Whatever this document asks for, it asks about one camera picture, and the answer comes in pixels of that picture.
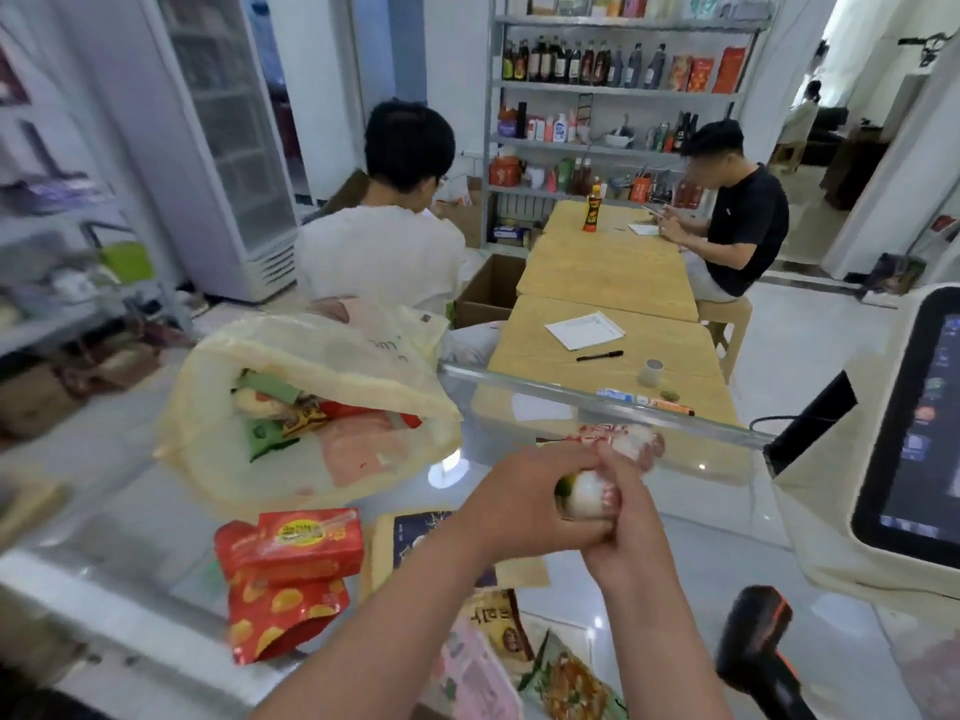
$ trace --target paper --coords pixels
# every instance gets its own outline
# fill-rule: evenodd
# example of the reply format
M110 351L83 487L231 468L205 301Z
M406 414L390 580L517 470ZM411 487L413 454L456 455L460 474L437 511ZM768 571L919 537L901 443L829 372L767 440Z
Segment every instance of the paper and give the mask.
M548 399L538 399L522 393L513 395L513 418L517 422L540 420L572 420L573 407Z
M546 329L566 347L578 351L622 339L626 334L603 313L597 312L559 323L548 323Z
M660 234L660 228L655 224L628 224L627 227L633 231L634 235L643 237L653 237Z

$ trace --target shopping bag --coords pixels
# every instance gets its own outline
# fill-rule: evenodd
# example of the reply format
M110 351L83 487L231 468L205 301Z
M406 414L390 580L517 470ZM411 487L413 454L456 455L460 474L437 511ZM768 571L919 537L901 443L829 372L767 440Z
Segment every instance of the shopping bag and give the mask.
M260 513L343 507L460 446L462 416L436 371L445 318L362 298L327 302L320 311L254 315L223 326L190 352L177 375L155 456L220 518L256 521ZM382 411L332 421L251 461L249 417L235 409L232 394L244 370Z

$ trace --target pink package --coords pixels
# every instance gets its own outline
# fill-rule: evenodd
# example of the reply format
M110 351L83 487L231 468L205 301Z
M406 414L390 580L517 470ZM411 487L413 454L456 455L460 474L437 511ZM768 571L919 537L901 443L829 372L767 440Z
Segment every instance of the pink package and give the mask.
M487 638L461 616L440 651L454 720L523 720L523 703Z

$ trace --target person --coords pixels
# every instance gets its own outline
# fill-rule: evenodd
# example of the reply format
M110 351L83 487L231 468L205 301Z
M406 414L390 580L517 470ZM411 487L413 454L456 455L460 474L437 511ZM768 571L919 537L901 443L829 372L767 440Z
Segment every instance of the person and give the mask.
M660 235L685 249L686 274L697 301L743 296L773 265L790 229L784 187L743 154L743 131L732 119L708 123L683 141L687 178L717 190L709 220L664 207Z
M306 300L365 297L444 315L467 246L454 224L423 213L455 156L453 129L436 111L401 100L374 108L361 205L315 219L297 237Z
M786 121L783 124L783 131L776 141L778 146L801 147L807 144L810 132L817 120L817 113L820 112L820 90L823 83L819 80L811 80L803 92L803 101L798 106L790 109Z
M580 549L606 603L630 717L733 720L642 482L652 467L649 446L638 461L577 442L510 455L250 717L410 717L487 567ZM615 521L561 520L557 481L582 470L599 470L620 488Z

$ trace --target pen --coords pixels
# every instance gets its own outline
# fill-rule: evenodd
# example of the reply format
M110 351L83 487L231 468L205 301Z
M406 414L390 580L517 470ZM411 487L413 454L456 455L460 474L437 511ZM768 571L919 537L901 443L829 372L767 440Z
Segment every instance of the pen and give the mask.
M577 361L596 361L597 359L618 359L623 356L623 351L610 351L609 353L601 353L598 356L580 356Z

